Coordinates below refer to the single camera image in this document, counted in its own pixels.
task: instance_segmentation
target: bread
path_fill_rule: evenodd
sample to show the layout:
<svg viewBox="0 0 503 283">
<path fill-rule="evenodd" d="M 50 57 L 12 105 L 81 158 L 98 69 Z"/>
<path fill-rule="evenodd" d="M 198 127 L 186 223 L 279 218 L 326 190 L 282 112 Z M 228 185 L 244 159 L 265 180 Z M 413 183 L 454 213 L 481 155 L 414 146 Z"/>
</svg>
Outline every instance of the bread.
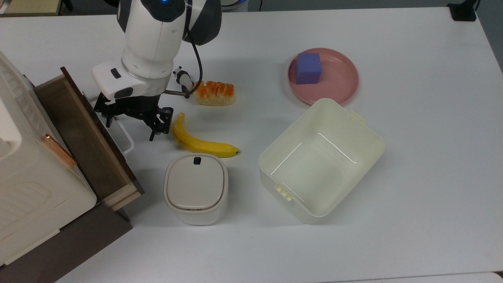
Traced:
<svg viewBox="0 0 503 283">
<path fill-rule="evenodd" d="M 196 102 L 201 105 L 227 106 L 234 103 L 234 85 L 207 81 L 194 92 Z"/>
</svg>

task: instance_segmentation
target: black mount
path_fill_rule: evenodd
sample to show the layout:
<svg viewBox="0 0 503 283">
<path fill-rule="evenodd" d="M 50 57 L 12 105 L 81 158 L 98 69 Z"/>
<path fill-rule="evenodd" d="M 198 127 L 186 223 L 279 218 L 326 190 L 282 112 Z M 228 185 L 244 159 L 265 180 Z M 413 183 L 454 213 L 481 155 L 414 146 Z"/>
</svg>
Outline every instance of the black mount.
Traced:
<svg viewBox="0 0 503 283">
<path fill-rule="evenodd" d="M 477 0 L 466 0 L 461 4 L 447 4 L 447 7 L 451 10 L 451 16 L 454 21 L 457 22 L 475 22 L 477 15 L 473 6 L 477 3 Z"/>
<path fill-rule="evenodd" d="M 156 134 L 169 133 L 173 116 L 173 108 L 158 107 L 159 98 L 160 94 L 157 96 L 128 97 L 118 99 L 112 104 L 106 104 L 110 100 L 103 93 L 100 93 L 94 110 L 107 119 L 107 128 L 112 124 L 113 116 L 121 114 L 142 120 L 152 129 L 149 140 L 153 141 Z"/>
</svg>

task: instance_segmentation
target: yellow banana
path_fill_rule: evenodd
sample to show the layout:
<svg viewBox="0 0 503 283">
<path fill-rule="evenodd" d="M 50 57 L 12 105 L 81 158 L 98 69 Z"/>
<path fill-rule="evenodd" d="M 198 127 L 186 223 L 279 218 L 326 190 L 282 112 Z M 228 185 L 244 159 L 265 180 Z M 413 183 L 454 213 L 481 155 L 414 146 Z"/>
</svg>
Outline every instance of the yellow banana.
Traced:
<svg viewBox="0 0 503 283">
<path fill-rule="evenodd" d="M 239 149 L 231 145 L 200 140 L 189 135 L 185 131 L 184 118 L 185 114 L 180 113 L 172 128 L 173 137 L 184 149 L 193 153 L 206 153 L 220 158 L 233 157 L 239 153 Z"/>
</svg>

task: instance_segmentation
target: white plastic bin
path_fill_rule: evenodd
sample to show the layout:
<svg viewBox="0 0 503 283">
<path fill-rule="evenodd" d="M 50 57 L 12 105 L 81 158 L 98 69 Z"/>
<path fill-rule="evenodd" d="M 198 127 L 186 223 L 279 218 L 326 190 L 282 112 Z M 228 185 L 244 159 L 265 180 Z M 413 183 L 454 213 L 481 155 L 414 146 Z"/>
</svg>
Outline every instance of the white plastic bin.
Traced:
<svg viewBox="0 0 503 283">
<path fill-rule="evenodd" d="M 260 155 L 261 181 L 300 221 L 313 224 L 339 204 L 383 153 L 378 134 L 324 98 Z"/>
</svg>

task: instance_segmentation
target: purple block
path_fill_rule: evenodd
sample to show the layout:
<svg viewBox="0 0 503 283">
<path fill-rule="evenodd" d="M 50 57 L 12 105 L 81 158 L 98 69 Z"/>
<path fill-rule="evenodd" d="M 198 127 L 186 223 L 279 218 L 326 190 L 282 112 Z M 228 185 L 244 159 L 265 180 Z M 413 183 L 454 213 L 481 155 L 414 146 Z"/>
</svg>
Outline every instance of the purple block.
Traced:
<svg viewBox="0 0 503 283">
<path fill-rule="evenodd" d="M 321 76 L 319 53 L 301 53 L 295 64 L 295 82 L 298 85 L 317 84 Z"/>
</svg>

